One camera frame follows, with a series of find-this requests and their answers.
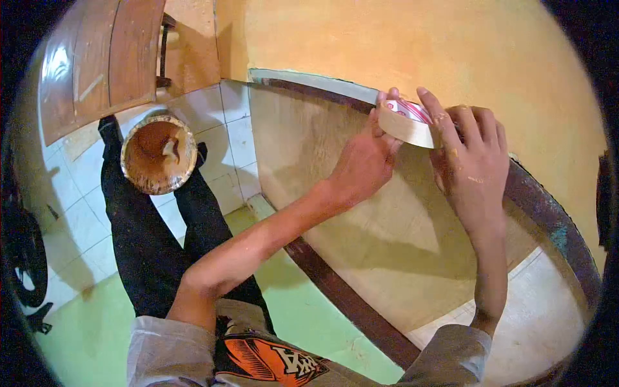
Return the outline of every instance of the black pants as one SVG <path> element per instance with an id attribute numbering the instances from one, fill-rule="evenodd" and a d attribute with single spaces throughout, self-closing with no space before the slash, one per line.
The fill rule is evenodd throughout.
<path id="1" fill-rule="evenodd" d="M 120 167 L 120 144 L 105 146 L 101 189 L 111 222 L 118 274 L 136 316 L 164 318 L 185 270 L 232 237 L 217 200 L 198 168 L 174 192 L 187 225 L 183 249 L 150 197 L 124 177 Z M 261 307 L 267 328 L 274 332 L 269 310 L 254 276 L 224 298 Z"/>

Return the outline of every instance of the person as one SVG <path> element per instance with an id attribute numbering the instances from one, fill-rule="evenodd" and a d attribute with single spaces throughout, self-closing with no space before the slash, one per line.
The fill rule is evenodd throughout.
<path id="1" fill-rule="evenodd" d="M 507 294 L 504 127 L 488 109 L 444 110 L 432 93 L 417 92 L 443 143 L 430 151 L 436 184 L 477 255 L 476 311 L 470 326 L 440 327 L 396 385 L 475 385 Z M 398 90 L 380 92 L 377 102 L 387 98 L 399 98 Z M 402 143 L 381 130 L 376 109 L 363 132 L 346 143 L 329 178 L 235 237 L 196 168 L 174 192 L 187 225 L 184 249 L 148 195 L 124 178 L 113 116 L 101 120 L 100 132 L 114 252 L 136 312 L 129 386 L 379 385 L 278 339 L 253 276 L 284 245 L 368 199 L 391 179 Z M 198 166 L 206 156 L 204 149 L 200 153 Z"/>

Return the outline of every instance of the forearm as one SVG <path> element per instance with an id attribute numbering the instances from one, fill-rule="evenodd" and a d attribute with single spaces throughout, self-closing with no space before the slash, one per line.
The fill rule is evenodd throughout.
<path id="1" fill-rule="evenodd" d="M 504 215 L 501 221 L 469 235 L 477 256 L 475 318 L 471 326 L 494 334 L 507 298 Z"/>
<path id="2" fill-rule="evenodd" d="M 320 181 L 300 199 L 203 256 L 183 282 L 208 297 L 221 297 L 286 244 L 344 210 L 332 200 L 329 183 Z"/>

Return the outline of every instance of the orange graphic print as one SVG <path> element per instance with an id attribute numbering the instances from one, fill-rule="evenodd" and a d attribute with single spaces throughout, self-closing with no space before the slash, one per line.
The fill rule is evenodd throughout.
<path id="1" fill-rule="evenodd" d="M 322 358 L 255 337 L 226 339 L 225 345 L 230 360 L 249 374 L 237 376 L 300 387 L 329 371 Z"/>

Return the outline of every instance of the masking tape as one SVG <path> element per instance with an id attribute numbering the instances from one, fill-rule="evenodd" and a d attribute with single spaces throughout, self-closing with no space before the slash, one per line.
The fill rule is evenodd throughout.
<path id="1" fill-rule="evenodd" d="M 440 148 L 440 138 L 433 137 L 431 124 L 430 114 L 414 102 L 386 100 L 378 109 L 378 125 L 386 133 L 416 146 Z"/>

